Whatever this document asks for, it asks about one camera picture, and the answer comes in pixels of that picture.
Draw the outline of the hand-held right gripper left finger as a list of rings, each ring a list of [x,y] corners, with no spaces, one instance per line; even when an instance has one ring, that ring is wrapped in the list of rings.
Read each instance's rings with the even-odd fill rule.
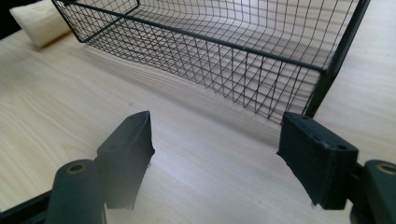
[[[138,191],[155,153],[150,113],[127,117],[97,149],[95,162],[109,209],[134,208]]]

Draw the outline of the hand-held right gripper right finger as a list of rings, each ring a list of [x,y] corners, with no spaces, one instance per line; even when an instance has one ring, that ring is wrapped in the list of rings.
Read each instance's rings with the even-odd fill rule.
[[[313,119],[286,112],[281,123],[277,155],[292,170],[312,203],[326,210],[342,210],[347,180],[359,151]]]

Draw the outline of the black wire mesh basket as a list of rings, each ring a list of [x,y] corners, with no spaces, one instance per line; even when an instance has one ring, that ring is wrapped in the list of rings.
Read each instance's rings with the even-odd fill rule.
[[[312,118],[371,0],[50,0],[76,39],[274,122]]]

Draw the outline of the cream foam sponge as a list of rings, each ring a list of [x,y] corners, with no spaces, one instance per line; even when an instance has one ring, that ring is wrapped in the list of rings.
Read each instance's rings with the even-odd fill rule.
[[[39,48],[70,32],[70,28],[50,0],[13,7],[9,12]]]

